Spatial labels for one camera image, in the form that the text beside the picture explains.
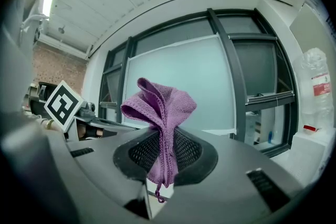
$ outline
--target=purple knitted cloth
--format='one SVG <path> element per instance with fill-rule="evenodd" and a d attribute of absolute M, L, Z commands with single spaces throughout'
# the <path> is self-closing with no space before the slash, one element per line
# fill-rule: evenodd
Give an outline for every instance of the purple knitted cloth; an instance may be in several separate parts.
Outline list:
<path fill-rule="evenodd" d="M 121 111 L 126 117 L 148 122 L 160 131 L 160 154 L 147 176 L 157 184 L 155 194 L 160 196 L 161 184 L 167 188 L 178 172 L 173 152 L 174 129 L 190 116 L 197 105 L 188 93 L 145 78 L 138 79 L 138 87 L 141 91 L 125 100 Z"/>

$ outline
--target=brick wall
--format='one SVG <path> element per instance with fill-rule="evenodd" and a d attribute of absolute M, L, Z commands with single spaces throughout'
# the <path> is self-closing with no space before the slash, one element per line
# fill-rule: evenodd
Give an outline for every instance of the brick wall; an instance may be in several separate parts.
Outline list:
<path fill-rule="evenodd" d="M 87 62 L 76 56 L 38 42 L 34 48 L 34 83 L 45 81 L 59 84 L 64 80 L 81 94 Z"/>

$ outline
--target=water bottle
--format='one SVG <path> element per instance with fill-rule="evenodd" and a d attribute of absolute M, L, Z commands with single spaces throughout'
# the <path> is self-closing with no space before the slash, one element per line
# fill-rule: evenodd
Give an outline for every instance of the water bottle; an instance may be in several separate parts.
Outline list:
<path fill-rule="evenodd" d="M 330 74 L 323 51 L 313 48 L 293 63 L 298 78 L 304 125 L 316 129 L 333 127 Z"/>

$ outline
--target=white wall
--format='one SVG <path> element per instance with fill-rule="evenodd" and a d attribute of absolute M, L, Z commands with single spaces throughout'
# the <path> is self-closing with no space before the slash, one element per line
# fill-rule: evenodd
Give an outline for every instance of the white wall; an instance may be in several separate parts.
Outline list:
<path fill-rule="evenodd" d="M 257 8 L 271 24 L 284 46 L 290 62 L 302 54 L 289 25 L 297 10 L 276 0 L 173 0 L 153 8 L 128 22 L 113 34 L 91 57 L 83 84 L 83 97 L 98 105 L 101 74 L 108 50 L 115 48 L 129 36 L 134 36 L 150 27 L 191 13 L 212 9 L 250 9 Z"/>

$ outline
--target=red label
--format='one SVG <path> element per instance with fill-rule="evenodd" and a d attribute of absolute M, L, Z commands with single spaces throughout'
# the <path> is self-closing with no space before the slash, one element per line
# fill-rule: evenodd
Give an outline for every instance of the red label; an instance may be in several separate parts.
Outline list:
<path fill-rule="evenodd" d="M 331 92 L 330 82 L 314 85 L 313 87 L 315 96 Z"/>

